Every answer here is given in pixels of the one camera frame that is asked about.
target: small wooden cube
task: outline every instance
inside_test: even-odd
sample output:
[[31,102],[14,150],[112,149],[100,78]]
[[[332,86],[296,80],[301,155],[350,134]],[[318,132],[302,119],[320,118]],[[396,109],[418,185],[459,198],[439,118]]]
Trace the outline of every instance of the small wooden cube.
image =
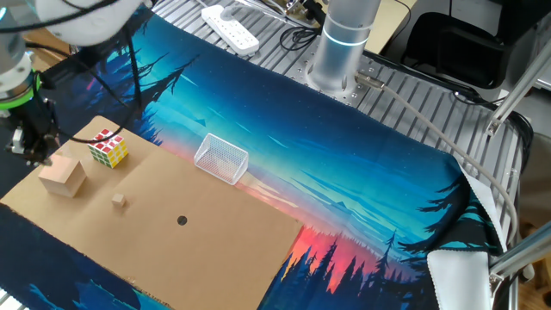
[[48,192],[74,197],[86,179],[86,173],[80,161],[55,154],[50,159],[52,165],[45,166],[38,178]]
[[113,196],[113,199],[111,199],[111,203],[113,203],[113,205],[118,208],[124,207],[124,204],[126,202],[127,202],[127,199],[124,197],[123,194],[115,194]]

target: printed fabric mat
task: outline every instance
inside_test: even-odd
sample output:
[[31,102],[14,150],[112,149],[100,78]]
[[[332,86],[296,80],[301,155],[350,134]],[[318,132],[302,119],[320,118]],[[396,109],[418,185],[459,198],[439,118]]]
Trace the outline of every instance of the printed fabric mat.
[[[127,128],[188,161],[207,133],[245,149],[249,170],[236,186],[305,224],[258,309],[438,309],[430,251],[502,251],[449,154],[150,11],[135,17],[143,113]],[[94,70],[135,104],[125,46]],[[87,73],[42,95],[56,100],[67,132],[129,113]],[[32,310],[164,308],[5,206],[0,252],[0,287]]]

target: rubik's cube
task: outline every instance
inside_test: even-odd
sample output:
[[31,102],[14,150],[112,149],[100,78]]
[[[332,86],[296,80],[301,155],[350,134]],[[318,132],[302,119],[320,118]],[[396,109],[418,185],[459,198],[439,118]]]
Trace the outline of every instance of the rubik's cube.
[[[103,129],[95,140],[101,140],[113,135],[108,129]],[[127,144],[120,135],[115,135],[112,139],[88,144],[92,157],[98,162],[105,164],[109,168],[114,168],[128,154]]]

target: metal grid table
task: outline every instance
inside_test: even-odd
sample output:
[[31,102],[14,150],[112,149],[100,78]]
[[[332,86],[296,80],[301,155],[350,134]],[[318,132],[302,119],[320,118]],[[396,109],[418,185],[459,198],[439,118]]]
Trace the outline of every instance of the metal grid table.
[[0,288],[0,310],[28,310],[19,301]]
[[[204,2],[206,5],[220,4],[224,7],[234,3],[233,0]],[[202,20],[201,9],[203,7],[196,0],[162,0],[153,8],[153,11],[174,26],[235,54]],[[290,52],[281,47],[280,36],[283,31],[294,25],[252,9],[240,9],[234,17],[260,41],[260,50],[254,56],[243,57],[243,59],[280,73],[298,83],[306,84],[306,66],[316,52],[319,38],[308,48]],[[511,193],[511,199],[515,199],[522,164],[522,141],[510,124],[502,126],[496,135],[489,139],[484,135],[485,121],[491,115],[489,110],[457,102],[450,90],[391,69],[367,57],[362,57],[360,71],[380,79],[391,89],[396,90],[459,147],[492,172]],[[356,90],[349,97],[333,98],[355,107],[412,139],[453,154],[451,148],[435,133],[418,121],[411,112],[396,103],[387,93],[362,85],[357,85]],[[479,178],[481,182],[490,185],[484,177],[480,178],[478,171],[473,170],[470,164],[463,164],[462,167]],[[496,189],[492,191],[497,202],[502,228],[507,232],[510,219],[503,212],[503,198]]]

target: black chair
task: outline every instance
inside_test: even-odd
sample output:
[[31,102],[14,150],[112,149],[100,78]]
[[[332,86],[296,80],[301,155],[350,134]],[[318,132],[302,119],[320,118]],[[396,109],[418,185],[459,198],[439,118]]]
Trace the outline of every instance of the black chair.
[[515,43],[549,12],[551,0],[504,0],[495,36],[451,15],[425,13],[413,26],[401,62],[413,59],[483,89],[499,87]]

